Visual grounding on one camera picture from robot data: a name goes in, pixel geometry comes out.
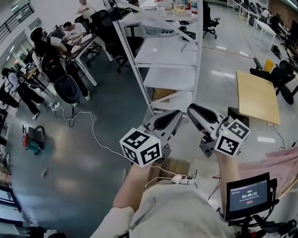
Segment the pink fabric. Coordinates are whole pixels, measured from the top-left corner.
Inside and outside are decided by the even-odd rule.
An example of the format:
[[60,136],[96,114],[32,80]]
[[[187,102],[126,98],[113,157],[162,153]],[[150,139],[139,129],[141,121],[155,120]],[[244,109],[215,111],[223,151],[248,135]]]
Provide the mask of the pink fabric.
[[298,174],[298,146],[266,154],[267,158],[257,162],[239,164],[240,178],[246,179],[266,172],[270,179],[277,178],[277,197],[282,195]]

